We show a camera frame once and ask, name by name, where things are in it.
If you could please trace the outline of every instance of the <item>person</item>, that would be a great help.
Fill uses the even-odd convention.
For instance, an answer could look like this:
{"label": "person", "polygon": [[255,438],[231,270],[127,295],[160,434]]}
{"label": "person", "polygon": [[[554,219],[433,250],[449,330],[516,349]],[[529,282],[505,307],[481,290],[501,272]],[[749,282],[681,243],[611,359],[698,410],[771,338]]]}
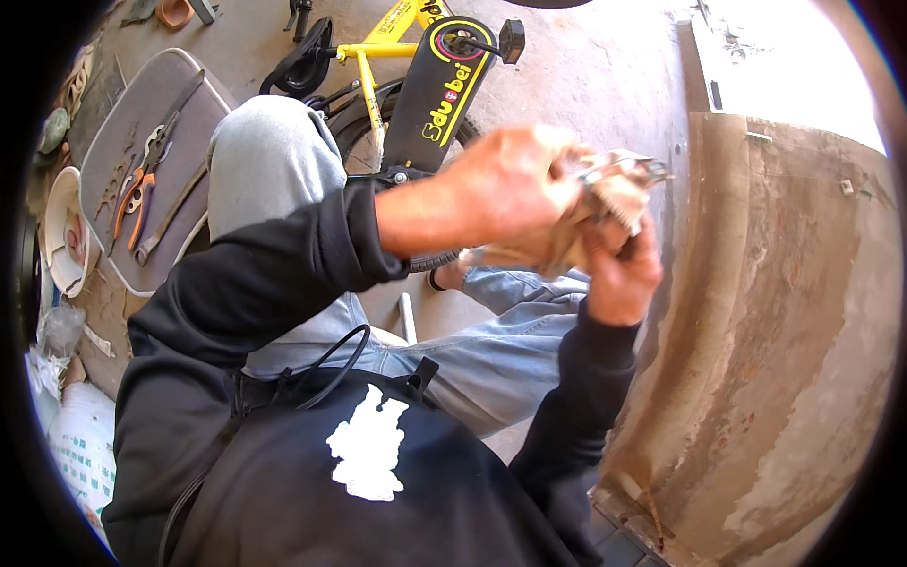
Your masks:
{"label": "person", "polygon": [[[302,103],[228,115],[210,144],[211,248],[128,323],[102,513],[119,562],[599,562],[587,491],[661,278],[651,218],[619,256],[588,230],[588,277],[439,270],[497,315],[451,337],[386,347],[354,295],[405,278],[413,255],[552,225],[580,194],[558,159],[581,151],[548,126],[503,129],[375,194],[346,184]],[[509,466],[479,440],[533,415]]]}

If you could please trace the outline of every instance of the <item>pliers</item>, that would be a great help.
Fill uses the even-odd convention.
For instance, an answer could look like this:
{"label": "pliers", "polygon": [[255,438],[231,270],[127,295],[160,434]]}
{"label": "pliers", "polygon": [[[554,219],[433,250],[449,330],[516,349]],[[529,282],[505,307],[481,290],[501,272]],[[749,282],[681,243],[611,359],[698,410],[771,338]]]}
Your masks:
{"label": "pliers", "polygon": [[148,219],[151,192],[154,191],[154,170],[161,163],[161,157],[167,148],[167,139],[170,137],[173,125],[176,123],[179,114],[179,111],[174,112],[170,119],[155,128],[148,140],[145,141],[145,157],[139,167],[126,179],[127,189],[122,196],[120,206],[117,207],[116,225],[113,228],[111,249],[120,237],[123,216],[138,210],[139,218],[135,221],[135,228],[132,229],[132,235],[129,238],[129,250],[135,249],[135,245],[141,236],[141,230]]}

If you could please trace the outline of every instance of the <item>black sleeve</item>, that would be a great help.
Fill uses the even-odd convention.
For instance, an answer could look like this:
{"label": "black sleeve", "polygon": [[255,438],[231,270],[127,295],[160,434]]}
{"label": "black sleeve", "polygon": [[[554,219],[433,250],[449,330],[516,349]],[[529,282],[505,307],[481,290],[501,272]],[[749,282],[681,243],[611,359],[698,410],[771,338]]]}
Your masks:
{"label": "black sleeve", "polygon": [[638,330],[593,321],[583,300],[577,327],[561,342],[561,384],[541,402],[510,465],[580,565],[601,563],[589,541],[587,492],[633,379]]}
{"label": "black sleeve", "polygon": [[173,503],[216,460],[227,378],[247,354],[343,292],[407,271],[381,250],[370,185],[231,232],[173,268],[128,322],[134,358],[117,396],[117,478],[102,515],[121,564],[153,564]]}

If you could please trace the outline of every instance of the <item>dirty floor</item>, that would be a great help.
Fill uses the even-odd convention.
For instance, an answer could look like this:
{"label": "dirty floor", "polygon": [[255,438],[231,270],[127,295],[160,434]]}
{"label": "dirty floor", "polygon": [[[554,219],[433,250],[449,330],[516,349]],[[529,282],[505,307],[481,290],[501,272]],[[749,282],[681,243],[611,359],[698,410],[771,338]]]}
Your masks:
{"label": "dirty floor", "polygon": [[[361,40],[392,5],[366,0],[316,0],[309,22],[334,19],[335,44]],[[628,148],[668,161],[676,178],[656,188],[651,207],[657,224],[673,219],[671,192],[687,186],[687,118],[680,52],[674,22],[684,16],[669,0],[634,3],[593,2],[570,10],[535,10],[503,1],[449,0],[451,9],[498,29],[507,17],[522,19],[527,47],[518,65],[495,65],[470,109],[484,132],[507,123],[548,122],[574,130],[585,142],[606,151]],[[120,28],[132,5],[113,9],[99,30],[101,60],[119,61],[126,82],[152,55],[180,47],[198,57],[240,103],[254,96],[262,79],[292,50],[292,33],[283,32],[288,6],[283,0],[220,0],[217,20],[205,26],[195,18],[172,32],[152,18]],[[404,41],[418,41],[412,29]],[[373,63],[375,79],[385,82],[405,73],[408,60]],[[320,92],[331,93],[356,78],[356,68],[333,65]],[[92,381],[116,396],[130,358],[125,318],[145,299],[130,296],[102,260],[74,301],[88,311],[88,324],[112,343],[108,358],[83,338],[80,351]],[[362,294],[372,325],[401,334],[396,300],[402,291],[413,298],[420,339],[443,337],[482,322],[491,312],[456,291],[434,292],[424,275],[379,286]],[[519,450],[526,424],[486,440],[505,461]]]}

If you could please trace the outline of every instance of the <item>jeans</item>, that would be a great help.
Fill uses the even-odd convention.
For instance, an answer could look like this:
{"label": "jeans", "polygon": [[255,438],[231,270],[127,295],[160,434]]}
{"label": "jeans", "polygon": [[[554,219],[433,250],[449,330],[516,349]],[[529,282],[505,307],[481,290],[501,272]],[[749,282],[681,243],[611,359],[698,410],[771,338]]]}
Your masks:
{"label": "jeans", "polygon": [[[334,138],[300,101],[257,96],[220,123],[209,153],[211,238],[282,218],[340,191],[346,173]],[[558,346],[576,325],[589,279],[573,270],[547,281],[528,271],[472,268],[463,293],[497,317],[449,337],[390,347],[371,337],[355,368],[385,376],[412,373],[422,357],[440,366],[427,394],[480,437],[535,414],[559,382]],[[353,293],[249,355],[244,370],[262,380],[310,367],[353,327],[367,323]],[[341,367],[359,337],[322,366]]]}

